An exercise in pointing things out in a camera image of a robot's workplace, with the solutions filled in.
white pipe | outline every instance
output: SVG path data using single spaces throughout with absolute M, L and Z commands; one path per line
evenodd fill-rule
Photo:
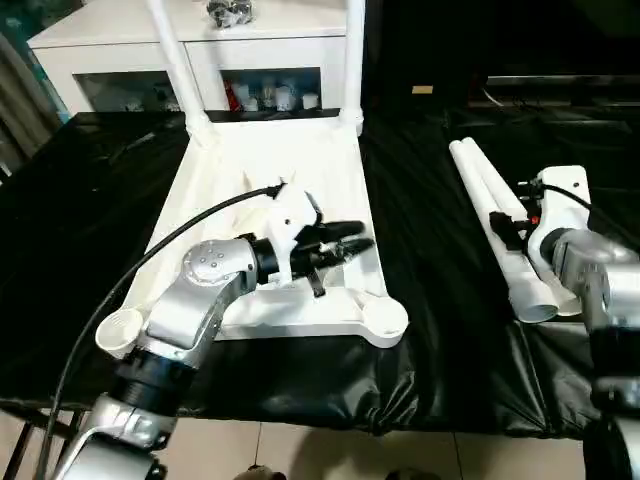
M 184 47 L 176 39 L 165 0 L 147 0 L 147 7 L 153 17 L 160 45 L 167 60 L 167 73 L 171 86 L 185 113 L 187 130 L 193 135 L 201 126 L 209 123 L 209 118 L 204 113 L 195 81 L 187 66 Z
M 457 140 L 451 142 L 449 150 L 507 282 L 509 301 L 516 316 L 527 323 L 553 318 L 558 306 L 549 287 L 538 278 L 529 260 L 522 253 L 507 250 L 491 229 L 489 214 L 498 210 L 498 205 L 474 165 L 473 152 Z
M 362 132 L 364 116 L 360 105 L 362 59 L 364 52 L 365 0 L 347 1 L 347 38 L 345 51 L 344 88 L 342 92 L 342 123 L 355 125 Z
M 509 188 L 507 182 L 504 181 L 502 175 L 493 166 L 493 163 L 487 158 L 482 149 L 475 140 L 467 137 L 462 140 L 467 151 L 472 155 L 475 168 L 480 173 L 483 182 L 491 192 L 495 199 L 498 210 L 506 213 L 514 220 L 527 220 L 527 210 L 522 202 Z M 538 278 L 542 280 L 551 289 L 555 304 L 558 305 L 558 315 L 575 315 L 580 313 L 580 301 L 569 290 L 564 288 L 548 265 L 535 261 L 533 257 L 529 260 Z
M 491 196 L 498 204 L 498 210 L 506 213 L 514 220 L 527 220 L 527 210 L 522 205 L 522 202 L 516 197 L 513 190 L 509 188 L 507 182 L 504 181 L 502 175 L 498 173 L 496 167 L 489 161 L 475 140 L 467 137 L 462 140 L 462 143 L 467 148 L 469 155 L 472 156 L 475 168 L 482 176 L 482 180 L 491 192 Z

red object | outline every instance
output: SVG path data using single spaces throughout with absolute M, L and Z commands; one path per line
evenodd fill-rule
M 229 101 L 229 110 L 232 112 L 241 112 L 242 105 L 236 98 L 236 94 L 233 93 L 233 88 L 231 88 L 231 83 L 227 80 L 224 81 L 224 91 L 227 94 L 227 100 Z

tile floor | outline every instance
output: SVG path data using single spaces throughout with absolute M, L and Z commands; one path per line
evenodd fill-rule
M 2 472 L 20 429 L 21 422 L 0 413 Z M 41 438 L 40 432 L 34 434 L 20 480 L 32 478 Z M 402 467 L 432 472 L 441 480 L 584 479 L 581 445 L 569 440 L 414 432 L 378 438 L 236 421 L 180 420 L 170 447 L 160 456 L 172 480 L 232 480 L 254 463 L 281 471 L 290 480 L 384 480 Z

black tablecloth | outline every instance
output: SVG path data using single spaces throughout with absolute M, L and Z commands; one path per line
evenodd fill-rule
M 367 187 L 389 292 L 409 312 L 404 338 L 388 350 L 357 337 L 219 342 L 182 413 L 374 433 L 579 438 L 597 417 L 584 328 L 579 319 L 513 320 L 447 146 L 473 136 L 509 182 L 548 165 L 583 165 L 593 202 L 640 234 L 640 116 L 405 110 L 366 118 Z M 0 405 L 49 404 L 83 322 L 143 252 L 187 141 L 179 114 L 78 115 L 0 187 Z M 65 406 L 89 407 L 112 372 L 89 342 Z

cable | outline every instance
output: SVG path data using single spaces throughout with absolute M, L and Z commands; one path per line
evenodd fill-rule
M 219 203 L 218 205 L 208 208 L 204 212 L 196 215 L 191 220 L 187 221 L 182 226 L 178 227 L 176 230 L 171 232 L 165 238 L 163 238 L 160 242 L 154 245 L 147 253 L 145 253 L 140 260 L 138 260 L 129 270 L 126 271 L 122 277 L 116 282 L 113 288 L 109 291 L 107 296 L 100 302 L 98 307 L 94 310 L 93 314 L 89 318 L 89 321 L 85 324 L 80 335 L 76 339 L 69 356 L 67 357 L 67 361 L 62 369 L 62 373 L 60 374 L 60 378 L 58 379 L 58 385 L 56 387 L 56 393 L 53 397 L 53 405 L 51 406 L 51 412 L 49 413 L 49 421 L 47 423 L 47 429 L 42 440 L 42 446 L 40 448 L 40 456 L 38 458 L 38 466 L 36 469 L 35 478 L 37 480 L 44 480 L 47 472 L 47 463 L 49 461 L 49 452 L 51 451 L 51 443 L 53 441 L 53 431 L 56 425 L 56 420 L 58 419 L 58 414 L 60 412 L 60 403 L 62 400 L 62 391 L 64 390 L 65 384 L 67 382 L 67 377 L 69 377 L 69 372 L 71 371 L 71 367 L 74 363 L 74 360 L 80 350 L 80 347 L 84 341 L 84 338 L 87 336 L 89 331 L 93 328 L 93 326 L 97 323 L 98 320 L 101 319 L 102 310 L 113 300 L 118 291 L 129 281 L 129 279 L 141 268 L 145 263 L 151 260 L 160 250 L 166 247 L 173 240 L 178 238 L 184 232 L 189 230 L 191 227 L 201 222 L 205 218 L 213 215 L 214 213 L 219 212 L 220 210 L 235 205 L 236 203 L 240 203 L 244 200 L 248 200 L 253 197 L 258 197 L 260 195 L 268 195 L 271 198 L 274 198 L 282 187 L 284 183 L 271 186 L 266 188 L 260 188 L 258 190 L 253 190 L 252 192 L 243 193 L 241 195 L 237 195 L 229 200 L 225 200 L 224 202 Z
M 603 210 L 583 200 L 575 193 L 572 193 L 569 190 L 565 190 L 564 188 L 558 187 L 556 185 L 548 185 L 546 183 L 540 183 L 536 186 L 543 190 L 551 190 L 552 192 L 557 192 L 561 195 L 564 195 L 565 197 L 570 198 L 574 202 L 579 203 L 581 206 L 589 210 L 589 212 L 591 212 L 600 220 L 602 220 L 602 222 L 607 224 L 607 226 L 613 232 L 615 232 L 620 238 L 622 238 L 625 242 L 627 242 L 628 246 L 640 248 L 640 239 L 638 239 L 635 235 L 629 232 L 629 230 L 624 228 L 622 225 L 612 220 L 611 217 L 609 217 Z
M 484 93 L 484 96 L 487 97 L 487 99 L 493 103 L 495 106 L 500 107 L 500 108 L 504 108 L 504 103 L 499 102 L 498 100 L 496 100 L 496 98 L 491 95 L 489 92 L 487 92 L 486 88 L 482 89 L 482 93 Z

